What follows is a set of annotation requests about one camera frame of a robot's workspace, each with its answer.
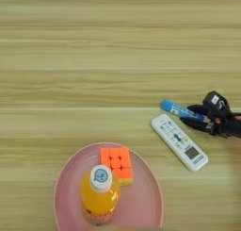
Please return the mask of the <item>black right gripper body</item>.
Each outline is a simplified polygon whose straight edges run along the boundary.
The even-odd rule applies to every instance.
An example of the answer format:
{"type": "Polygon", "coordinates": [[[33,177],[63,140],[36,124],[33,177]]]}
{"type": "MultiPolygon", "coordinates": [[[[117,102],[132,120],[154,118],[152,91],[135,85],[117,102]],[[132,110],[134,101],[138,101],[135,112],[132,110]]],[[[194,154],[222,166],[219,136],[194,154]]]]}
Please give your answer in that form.
{"type": "Polygon", "coordinates": [[[209,110],[207,117],[210,122],[206,130],[210,135],[241,138],[241,112],[209,110]]]}

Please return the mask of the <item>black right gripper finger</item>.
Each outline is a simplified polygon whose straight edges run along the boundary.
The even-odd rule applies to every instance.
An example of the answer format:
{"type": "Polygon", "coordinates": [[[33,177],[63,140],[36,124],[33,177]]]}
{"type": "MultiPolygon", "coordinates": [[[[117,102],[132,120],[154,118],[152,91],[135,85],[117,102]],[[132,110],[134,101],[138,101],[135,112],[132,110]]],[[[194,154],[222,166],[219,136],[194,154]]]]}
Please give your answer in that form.
{"type": "Polygon", "coordinates": [[[206,132],[208,134],[210,134],[211,136],[215,135],[215,127],[214,127],[214,123],[210,122],[210,123],[204,123],[204,122],[199,122],[196,120],[192,120],[192,119],[188,119],[188,118],[184,118],[181,117],[180,120],[187,126],[194,128],[196,130],[202,131],[202,132],[206,132]]]}
{"type": "Polygon", "coordinates": [[[189,110],[198,113],[200,115],[207,115],[208,109],[203,105],[191,105],[187,107],[189,110]]]}

